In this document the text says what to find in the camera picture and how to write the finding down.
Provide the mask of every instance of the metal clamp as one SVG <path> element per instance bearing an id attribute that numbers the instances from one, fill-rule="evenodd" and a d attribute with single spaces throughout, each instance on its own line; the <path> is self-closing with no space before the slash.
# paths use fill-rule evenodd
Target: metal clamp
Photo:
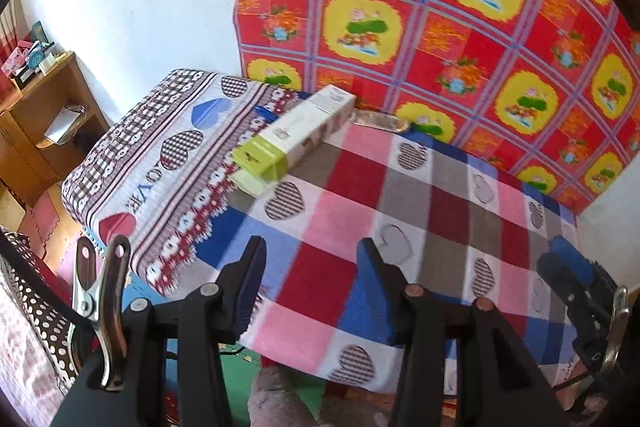
<path id="1" fill-rule="evenodd" d="M 85 237 L 78 240 L 74 263 L 73 309 L 88 318 L 100 340 L 104 370 L 100 384 L 107 391 L 122 388 L 122 372 L 127 356 L 127 342 L 122 331 L 122 291 L 129 267 L 131 245 L 123 235 L 115 235 L 107 248 L 104 264 L 96 277 L 95 249 Z M 79 371 L 81 331 L 69 330 L 72 362 Z"/>
<path id="2" fill-rule="evenodd" d="M 611 323 L 607 338 L 607 349 L 600 373 L 606 375 L 616 367 L 622 339 L 625 336 L 626 325 L 629 322 L 631 311 L 629 310 L 629 291 L 626 286 L 620 286 L 613 295 L 613 309 L 611 311 Z"/>

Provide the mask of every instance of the box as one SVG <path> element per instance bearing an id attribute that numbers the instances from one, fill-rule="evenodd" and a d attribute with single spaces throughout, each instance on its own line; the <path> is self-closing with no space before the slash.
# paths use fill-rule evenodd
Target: box
<path id="1" fill-rule="evenodd" d="M 232 151 L 241 169 L 232 181 L 253 196 L 287 171 L 350 117 L 356 97 L 325 86 Z"/>

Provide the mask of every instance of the wooden cabinet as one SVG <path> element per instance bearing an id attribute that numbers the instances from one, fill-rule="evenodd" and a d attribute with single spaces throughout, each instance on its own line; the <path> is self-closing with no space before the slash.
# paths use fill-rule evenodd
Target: wooden cabinet
<path id="1" fill-rule="evenodd" d="M 68 53 L 48 74 L 39 74 L 27 84 L 22 98 L 0 114 L 0 178 L 29 205 L 84 159 L 72 140 L 62 146 L 36 147 L 60 109 L 76 104 L 86 106 L 83 129 L 95 139 L 109 129 L 75 55 Z"/>

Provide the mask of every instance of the red curtain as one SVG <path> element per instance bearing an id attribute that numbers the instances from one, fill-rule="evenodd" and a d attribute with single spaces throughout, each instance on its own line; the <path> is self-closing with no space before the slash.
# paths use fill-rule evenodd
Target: red curtain
<path id="1" fill-rule="evenodd" d="M 15 5 L 10 0 L 0 13 L 0 66 L 18 45 L 15 26 Z M 10 108 L 21 97 L 17 86 L 0 71 L 0 111 Z"/>
<path id="2" fill-rule="evenodd" d="M 0 13 L 0 65 L 4 64 L 11 52 L 18 45 L 18 35 L 15 31 L 14 0 Z"/>

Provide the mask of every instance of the checkered bed sheet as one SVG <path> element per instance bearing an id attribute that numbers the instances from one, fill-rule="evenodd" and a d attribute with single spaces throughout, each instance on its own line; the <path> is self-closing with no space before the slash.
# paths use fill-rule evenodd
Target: checkered bed sheet
<path id="1" fill-rule="evenodd" d="M 391 393 L 402 353 L 380 342 L 356 269 L 356 245 L 372 237 L 410 282 L 453 302 L 496 302 L 548 380 L 567 378 L 575 329 L 535 265 L 556 235 L 576 245 L 570 211 L 426 135 L 351 124 L 254 200 L 228 181 L 236 169 L 230 150 L 266 125 L 254 105 L 282 112 L 297 96 L 217 74 L 190 82 L 100 191 L 78 186 L 90 162 L 63 191 L 68 208 L 103 241 L 127 232 L 132 268 L 153 288 L 181 298 L 215 280 L 252 235 L 261 235 L 268 261 L 242 343 L 307 373 Z M 172 152 L 167 162 L 178 142 L 180 157 Z M 92 161 L 105 150 L 99 142 Z M 83 205 L 74 199 L 79 190 L 90 195 Z M 450 344 L 447 394 L 456 392 L 455 371 Z"/>
<path id="2" fill-rule="evenodd" d="M 228 202 L 197 255 L 220 269 L 251 235 L 265 237 L 264 300 L 243 339 L 265 356 L 394 389 L 400 353 L 380 344 L 355 264 L 357 242 L 372 237 L 408 281 L 457 303 L 496 302 L 545 376 L 566 378 L 575 330 L 535 265 L 556 235 L 575 244 L 574 216 L 484 161 L 420 134 L 347 124 L 270 193 L 254 200 L 236 191 Z M 346 375 L 345 357 L 368 371 Z M 456 393 L 455 370 L 450 343 L 448 394 Z"/>

